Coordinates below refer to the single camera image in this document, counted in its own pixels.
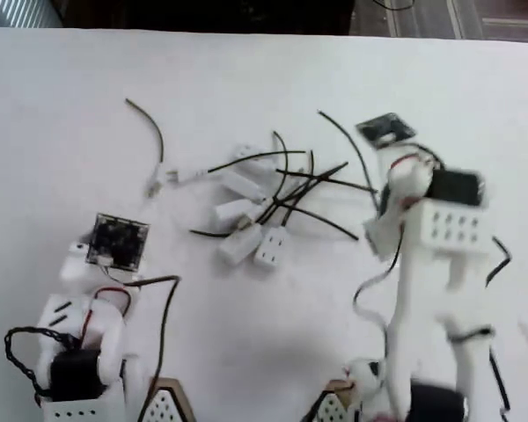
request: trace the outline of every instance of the white plastic piece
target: white plastic piece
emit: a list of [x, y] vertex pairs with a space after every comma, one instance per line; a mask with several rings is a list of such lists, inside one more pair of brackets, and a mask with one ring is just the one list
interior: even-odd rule
[[238, 220], [237, 229], [244, 229], [250, 224], [255, 223], [259, 217], [263, 215], [264, 212], [270, 207], [270, 205], [272, 205], [273, 202], [274, 200], [272, 200], [272, 198], [266, 198], [258, 205], [253, 204], [242, 214], [241, 218]]
[[[440, 326], [448, 336], [458, 336], [491, 324], [481, 265], [491, 250], [487, 212], [425, 199], [406, 216], [397, 301], [387, 332], [385, 385], [398, 420], [405, 420], [410, 410], [410, 383], [424, 333], [428, 335]], [[450, 264], [447, 285], [434, 282], [430, 269], [435, 257]], [[489, 420], [496, 414], [496, 404], [487, 397], [492, 377], [488, 365], [490, 343], [490, 337], [481, 337], [453, 347], [457, 389], [470, 404], [472, 422]]]
[[[37, 326], [80, 338], [88, 309], [92, 309], [92, 318], [82, 347], [100, 344], [98, 376], [104, 385], [109, 385], [119, 377], [125, 324], [120, 311], [110, 302], [95, 300], [90, 308], [91, 300], [91, 297], [85, 295], [50, 295]], [[41, 352], [35, 374], [39, 385], [48, 389], [51, 362], [63, 347], [46, 336], [40, 336], [39, 343]]]
[[314, 422], [346, 422], [347, 412], [336, 394], [327, 394], [317, 409]]
[[208, 171], [205, 169], [177, 169], [168, 171], [166, 174], [169, 180], [182, 184], [204, 178], [207, 176]]
[[213, 208], [212, 222], [215, 230], [226, 231], [236, 226], [240, 218], [253, 207], [250, 200], [234, 200]]
[[422, 198], [432, 183], [433, 164], [411, 156], [389, 170], [387, 183], [398, 198]]
[[217, 253], [231, 266], [236, 266], [254, 252], [262, 240], [262, 226], [253, 224], [243, 230], [237, 230], [224, 239]]
[[254, 264], [268, 270], [277, 268], [285, 259], [289, 244], [290, 234], [285, 227], [273, 227], [268, 230], [254, 254]]
[[143, 422], [186, 422], [178, 412], [178, 406], [170, 391], [160, 389], [150, 401]]
[[45, 422], [136, 422], [126, 417], [121, 379], [108, 385], [99, 398], [71, 402], [41, 400], [41, 409]]
[[221, 183], [228, 189], [249, 200], [261, 202], [266, 199], [264, 189], [251, 179], [241, 176], [235, 171], [223, 171]]
[[410, 243], [436, 251], [487, 254], [492, 234], [485, 208], [422, 200], [407, 213]]
[[[235, 149], [233, 160], [238, 160], [245, 156], [255, 156], [264, 152], [266, 151], [252, 145], [239, 145], [237, 149]], [[267, 176], [275, 173], [275, 157], [277, 156], [264, 156], [262, 158], [242, 161], [238, 163], [238, 167], [256, 176]]]
[[123, 385], [125, 386], [125, 405], [127, 408], [128, 422], [136, 422], [141, 409], [143, 408], [144, 399], [149, 389], [149, 376], [145, 371], [141, 358], [136, 354], [124, 356], [123, 365]]

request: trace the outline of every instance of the wire connector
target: wire connector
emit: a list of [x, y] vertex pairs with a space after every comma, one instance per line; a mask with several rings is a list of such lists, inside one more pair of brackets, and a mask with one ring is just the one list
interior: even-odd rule
[[208, 174], [208, 171], [205, 169], [201, 170], [192, 170], [192, 169], [176, 169], [166, 172], [168, 180], [173, 182], [178, 182], [179, 184], [190, 182], [193, 180], [198, 180], [204, 178]]
[[254, 264], [267, 270], [276, 269], [284, 259], [289, 242], [290, 234], [285, 227], [273, 227], [260, 242], [254, 254]]
[[237, 230], [224, 239], [217, 253], [231, 266], [237, 266], [258, 248], [262, 240], [262, 226], [253, 224], [244, 230]]

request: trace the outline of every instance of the electronic component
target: electronic component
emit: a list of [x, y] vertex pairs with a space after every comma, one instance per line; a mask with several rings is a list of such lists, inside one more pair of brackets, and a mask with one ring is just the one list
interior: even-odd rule
[[148, 233], [148, 224], [98, 214], [86, 262], [136, 272]]
[[483, 188], [477, 173], [434, 169], [426, 197], [478, 207], [483, 201]]
[[359, 123], [356, 129], [374, 149], [382, 149], [416, 135], [416, 132], [395, 113]]

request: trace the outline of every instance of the loose wire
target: loose wire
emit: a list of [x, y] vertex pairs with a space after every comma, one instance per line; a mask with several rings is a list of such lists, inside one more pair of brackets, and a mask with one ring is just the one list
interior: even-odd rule
[[416, 0], [412, 0], [411, 4], [409, 4], [407, 6], [403, 6], [403, 7], [389, 7], [389, 6], [386, 6], [385, 4], [381, 3], [380, 0], [371, 0], [371, 1], [373, 3], [375, 3], [375, 4], [377, 4], [378, 6], [383, 7], [387, 11], [408, 11], [409, 9], [413, 9], [414, 8], [414, 4], [416, 3]]
[[255, 158], [261, 158], [263, 156], [279, 156], [281, 154], [305, 154], [307, 151], [297, 149], [293, 151], [271, 151], [271, 152], [261, 152], [260, 154], [254, 154], [252, 156], [243, 156], [242, 158], [239, 158], [237, 160], [231, 161], [230, 163], [218, 165], [217, 167], [213, 167], [209, 170], [207, 170], [207, 173], [214, 173], [215, 171], [220, 171], [222, 169], [226, 169], [227, 167], [231, 167], [232, 165], [242, 163], [244, 161], [248, 160], [254, 160]]
[[[275, 169], [275, 170], [278, 173], [287, 174], [288, 176], [296, 176], [296, 177], [300, 177], [300, 178], [309, 178], [309, 179], [312, 179], [312, 180], [317, 180], [319, 178], [319, 176], [315, 176], [315, 175], [307, 174], [307, 173], [302, 173], [300, 171], [283, 171], [281, 169]], [[365, 191], [365, 192], [371, 192], [371, 190], [370, 190], [370, 188], [368, 186], [362, 186], [362, 185], [358, 185], [356, 183], [345, 182], [344, 180], [336, 180], [334, 178], [323, 178], [322, 181], [323, 182], [327, 182], [327, 183], [333, 183], [333, 184], [336, 184], [336, 185], [354, 187], [355, 189], [359, 189], [359, 190]], [[378, 189], [374, 189], [373, 192], [374, 193], [378, 193]]]
[[352, 148], [354, 148], [354, 151], [358, 155], [358, 158], [360, 159], [360, 163], [362, 164], [362, 170], [363, 170], [363, 175], [365, 176], [365, 179], [366, 179], [366, 185], [368, 185], [368, 187], [370, 188], [371, 202], [373, 203], [373, 206], [376, 209], [376, 212], [379, 213], [378, 198], [376, 197], [376, 194], [373, 192], [374, 191], [373, 184], [371, 183], [370, 174], [368, 173], [368, 167], [366, 166], [366, 162], [363, 159], [362, 152], [360, 151], [360, 149], [358, 148], [358, 146], [352, 139], [352, 136], [350, 136], [348, 131], [344, 127], [342, 127], [340, 123], [338, 123], [336, 120], [334, 120], [332, 117], [330, 117], [325, 112], [319, 111], [319, 114], [323, 116], [325, 119], [327, 119], [328, 121], [330, 121], [336, 128], [338, 128], [344, 134], [344, 136], [348, 138], [348, 141], [352, 145]]
[[393, 261], [392, 263], [389, 265], [389, 268], [387, 268], [384, 272], [382, 272], [381, 274], [379, 275], [376, 275], [375, 277], [372, 277], [371, 279], [365, 281], [357, 290], [356, 292], [354, 293], [354, 298], [352, 299], [352, 305], [353, 305], [353, 308], [354, 308], [354, 312], [361, 316], [361, 317], [364, 317], [366, 319], [369, 319], [370, 321], [372, 321], [374, 324], [377, 324], [379, 325], [379, 327], [381, 328], [382, 332], [383, 332], [383, 335], [384, 335], [384, 356], [387, 357], [387, 354], [389, 353], [389, 346], [388, 346], [388, 342], [387, 342], [387, 323], [385, 322], [384, 318], [381, 317], [381, 315], [379, 315], [376, 311], [374, 310], [369, 310], [369, 309], [360, 309], [358, 307], [358, 297], [360, 296], [360, 294], [370, 288], [370, 287], [373, 287], [375, 286], [376, 284], [380, 283], [381, 281], [385, 280], [389, 274], [391, 274], [391, 272], [393, 271], [393, 269], [395, 268], [395, 266], [397, 265], [397, 260], [399, 259], [399, 254], [400, 254], [400, 251], [401, 251], [401, 245], [403, 244], [403, 236], [404, 236], [404, 226], [401, 225], [401, 228], [400, 228], [400, 237], [399, 237], [399, 243], [397, 245], [397, 250], [395, 252], [395, 255], [393, 256]]
[[166, 299], [165, 310], [163, 312], [162, 321], [160, 323], [160, 343], [158, 345], [157, 368], [155, 370], [154, 375], [152, 376], [152, 379], [150, 380], [150, 386], [147, 391], [147, 396], [144, 399], [143, 407], [141, 408], [141, 412], [139, 413], [139, 418], [137, 422], [143, 422], [143, 418], [144, 418], [145, 412], [147, 411], [147, 408], [149, 407], [150, 400], [154, 397], [155, 389], [158, 383], [158, 378], [160, 376], [160, 371], [162, 369], [163, 358], [165, 356], [165, 331], [166, 331], [166, 321], [168, 320], [168, 309], [170, 308], [170, 305], [172, 303], [172, 298], [174, 297], [174, 292], [176, 291], [176, 287], [178, 287], [178, 285], [180, 284], [181, 278], [177, 275], [173, 275], [173, 276], [168, 276], [166, 278], [159, 277], [157, 279], [144, 280], [144, 281], [148, 281], [149, 284], [159, 283], [159, 282], [168, 281], [168, 280], [173, 280], [174, 284], [172, 284], [172, 288], [170, 289], [170, 293], [168, 294], [168, 298]]
[[160, 131], [160, 127], [158, 127], [157, 122], [150, 116], [150, 114], [145, 112], [144, 109], [142, 109], [142, 107], [137, 105], [135, 102], [131, 101], [129, 98], [125, 98], [125, 102], [129, 104], [130, 106], [132, 106], [133, 108], [135, 108], [144, 117], [146, 117], [150, 121], [150, 123], [152, 123], [152, 126], [154, 126], [154, 128], [156, 129], [157, 135], [158, 135], [158, 146], [159, 146], [158, 162], [162, 163], [165, 160], [165, 140], [162, 136], [162, 132]]
[[26, 365], [24, 365], [21, 361], [19, 361], [18, 358], [16, 358], [13, 352], [11, 351], [11, 340], [15, 334], [18, 334], [20, 332], [26, 332], [29, 334], [41, 334], [43, 336], [50, 337], [60, 343], [67, 350], [78, 349], [80, 347], [80, 340], [68, 333], [63, 333], [43, 327], [14, 327], [8, 330], [8, 332], [6, 333], [4, 337], [6, 359], [10, 361], [17, 369], [22, 372], [22, 374], [24, 374], [32, 382], [33, 389], [35, 390], [35, 393], [37, 395], [41, 397], [51, 397], [50, 389], [43, 389], [37, 383], [37, 377], [35, 376], [35, 373]]

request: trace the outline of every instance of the plastic part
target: plastic part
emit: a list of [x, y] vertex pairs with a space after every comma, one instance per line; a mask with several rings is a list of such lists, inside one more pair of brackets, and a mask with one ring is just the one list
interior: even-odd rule
[[150, 401], [143, 422], [186, 422], [178, 412], [178, 406], [170, 391], [160, 389]]
[[290, 234], [285, 227], [273, 227], [268, 230], [254, 254], [254, 263], [268, 270], [277, 268], [285, 259], [289, 243]]
[[262, 240], [262, 226], [253, 224], [246, 229], [237, 230], [232, 235], [224, 239], [217, 253], [225, 262], [231, 266], [236, 266], [252, 253]]
[[217, 205], [211, 213], [215, 230], [226, 231], [236, 226], [238, 220], [250, 209], [257, 207], [250, 200], [234, 200]]
[[241, 176], [235, 171], [223, 171], [221, 183], [226, 188], [244, 196], [249, 200], [261, 202], [266, 199], [264, 189], [251, 179]]
[[[385, 383], [399, 420], [405, 420], [410, 410], [411, 379], [423, 333], [441, 326], [448, 336], [458, 336], [491, 323], [481, 265], [491, 245], [487, 220], [482, 208], [428, 199], [414, 205], [406, 216], [397, 302], [387, 332]], [[436, 256], [450, 264], [447, 285], [434, 282], [430, 269]], [[490, 337], [482, 337], [453, 347], [457, 388], [467, 397], [472, 421], [496, 414], [487, 399], [487, 380], [492, 376], [490, 343]]]
[[187, 183], [193, 180], [199, 180], [206, 177], [208, 171], [205, 169], [193, 170], [193, 169], [177, 169], [171, 170], [166, 173], [169, 180], [178, 183]]
[[99, 398], [70, 402], [41, 400], [45, 422], [135, 422], [126, 418], [123, 383], [112, 383]]
[[[91, 298], [85, 295], [51, 295], [37, 326], [66, 332], [80, 338], [90, 300]], [[100, 344], [98, 376], [104, 385], [110, 385], [119, 377], [124, 326], [121, 313], [114, 305], [103, 300], [92, 302], [92, 318], [88, 323], [82, 347]], [[49, 337], [40, 336], [39, 342], [41, 352], [35, 374], [39, 385], [43, 389], [48, 389], [51, 362], [63, 349], [58, 342]]]
[[408, 212], [408, 240], [437, 251], [487, 254], [492, 234], [487, 211], [440, 200], [422, 200]]
[[347, 422], [347, 412], [336, 394], [327, 394], [317, 409], [313, 422]]
[[[252, 145], [239, 145], [235, 149], [233, 160], [238, 160], [245, 156], [255, 156], [263, 152], [266, 151]], [[238, 163], [238, 167], [256, 176], [267, 176], [275, 173], [275, 157], [277, 156], [264, 156], [262, 158], [246, 160]]]

